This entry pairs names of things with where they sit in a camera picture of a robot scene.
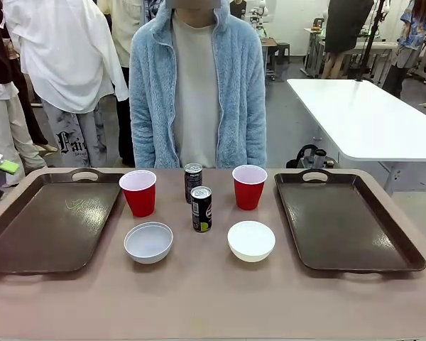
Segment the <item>jacket collar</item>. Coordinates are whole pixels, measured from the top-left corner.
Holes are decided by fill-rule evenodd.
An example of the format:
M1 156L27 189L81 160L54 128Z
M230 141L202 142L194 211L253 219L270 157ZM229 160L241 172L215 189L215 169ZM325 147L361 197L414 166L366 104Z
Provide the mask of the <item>jacket collar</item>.
M221 0L221 8L215 9L214 15L216 16L217 22L215 30L225 31L230 17L228 0ZM172 9L167 9L164 1L160 5L158 15L153 19L154 24L151 28L151 33L157 42L170 46L172 45L171 19Z

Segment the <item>tray rim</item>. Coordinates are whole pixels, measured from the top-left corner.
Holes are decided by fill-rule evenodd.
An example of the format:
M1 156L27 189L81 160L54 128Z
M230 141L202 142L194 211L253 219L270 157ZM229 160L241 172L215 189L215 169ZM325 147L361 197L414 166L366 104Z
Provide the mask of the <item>tray rim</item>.
M35 184L37 181L39 181L41 178L52 177L52 176L55 176L55 177L60 176L61 177L61 176L67 176L67 175L70 175L72 177L73 175L78 174L78 173L94 173L94 174L98 175L98 179L97 180L90 180L90 179L71 180L71 181L62 181L62 180L60 180L60 181L54 181L54 182L51 182L51 183L44 183L42 186L39 187L38 191L41 190L41 188L43 188L45 185L49 185L49 184L53 184L53 183L72 183L72 184L76 184L76 183L108 183L108 182L102 182L101 178L102 177L103 178L105 178L105 177L117 177L117 182L116 182L117 190L116 190L116 194L114 195L114 202L111 205L110 209L108 210L107 214L105 215L104 224L103 224L101 230L98 233L98 237L97 237L97 240L96 240L94 246L92 247L92 251L89 253L88 257L86 257L86 259L82 263L82 265L79 265L79 266L77 266L74 269L70 269L70 270L58 270L58 271L52 271L52 270L42 270L42 271L34 271L34 270L30 270L30 271L29 270L25 270L25 271L0 271L0 275L32 276L32 275L45 275L45 274L69 274L69 273L81 270L86 265L88 265L88 263L92 260L93 254L95 253L95 251L96 251L96 249L98 247L100 239L102 238L102 234L103 234L104 228L107 225L107 222L109 220L110 214L112 213L113 209L116 207L116 204L118 202L118 198L119 198L120 192L121 192L118 180L119 180L119 178L124 173L103 173L100 170L95 169L95 168L74 168L74 169L73 168L66 168L66 169L69 170L69 171L67 171L65 173L59 173L59 172L57 172L57 173L44 173L44 172L40 172L39 174L35 175L31 179L31 181L29 181L28 183L26 183L25 188L16 196L16 198L14 198L14 200L11 203L9 203L9 205L7 205L4 210L2 210L0 212L0 218L4 214L6 214L6 211L8 211L19 200L19 198L22 195L24 195L27 191L32 190L31 186L33 184ZM1 232L1 234L4 233L7 228L8 227L5 227L4 230Z
M280 186L283 183L280 182L280 181L278 181L278 179L281 178L284 175L286 175L286 176L287 175L297 175L297 176L303 177L305 174L308 174L308 173L323 173L323 174L326 174L326 175L350 175L350 176L354 176L356 178L360 178L360 180L367 187L367 189L372 193L372 195L375 197L375 199L381 204L382 207L385 208L385 211L391 217L391 219L397 224L400 232L404 234L404 236L412 244L412 246L416 250L416 252L420 255L420 258L423 261L423 266L421 266L420 268L381 269L381 270L377 270L377 269L319 268L319 267L311 266L311 265L307 264L306 261L303 259L303 256L301 254L300 247L299 247L298 241L297 241L297 237L296 237L296 234L294 233L294 230L293 230L293 222L292 222L292 220L290 218L290 215L289 215L287 207L284 205L283 196L281 195ZM290 233L292 235L292 238L293 238L293 241L294 241L294 245L295 245L295 248L297 250L298 258L302 262L302 264L304 266L306 266L307 268L309 268L311 270L314 270L314 271L343 272L343 273L351 273L351 274L406 274L406 273L412 273L412 272L421 272L421 271L423 271L423 270L426 269L426 258L421 254L420 250L415 246L415 244L413 244L412 240L405 233L404 229L401 228L401 226L398 223L398 221L393 218L392 214L387 210L386 206L381 202L381 200L378 198L378 196L375 194L375 192L369 187L369 185L365 181L365 179L363 179L358 173L345 173L345 172L341 172L341 173L330 173L330 172L328 172L326 170L323 170L323 169L322 170L308 169L308 170L302 170L302 171L296 172L296 173L283 173L283 172L279 172L279 173L276 173L274 175L274 180L275 180L276 187L278 189L279 200L281 202L281 205L284 208L285 217L286 217L287 223L289 224Z

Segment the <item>black stand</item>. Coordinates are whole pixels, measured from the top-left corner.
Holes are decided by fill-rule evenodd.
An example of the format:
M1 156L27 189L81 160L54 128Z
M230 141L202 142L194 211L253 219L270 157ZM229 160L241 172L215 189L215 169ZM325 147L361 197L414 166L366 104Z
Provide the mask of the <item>black stand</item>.
M378 4L378 9L376 13L376 17L374 19L374 25L371 29L371 35L369 36L368 45L366 46L366 51L364 53L363 58L361 59L361 67L360 72L358 73L358 77L356 78L357 81L361 82L363 80L363 74L366 71L366 66L368 65L369 55L371 54L372 44L374 42L374 38L376 37L376 33L378 30L378 23L381 22L383 18L383 5L385 4L385 0L380 0L380 3Z

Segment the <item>green tape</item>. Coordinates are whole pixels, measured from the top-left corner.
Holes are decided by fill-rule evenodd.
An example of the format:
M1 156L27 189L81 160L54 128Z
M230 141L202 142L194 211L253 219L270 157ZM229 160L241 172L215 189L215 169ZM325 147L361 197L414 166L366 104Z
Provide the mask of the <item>green tape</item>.
M0 164L0 171L7 172L11 175L16 174L19 169L19 164L5 160Z

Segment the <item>black soda can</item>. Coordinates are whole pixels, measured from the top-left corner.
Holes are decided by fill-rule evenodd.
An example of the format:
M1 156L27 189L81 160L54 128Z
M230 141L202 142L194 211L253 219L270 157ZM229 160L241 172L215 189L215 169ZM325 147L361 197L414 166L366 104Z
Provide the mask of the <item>black soda can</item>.
M191 191L202 186L202 166L198 163L189 163L185 166L185 198L191 203Z
M192 226L196 232L212 228L212 190L199 186L191 191Z

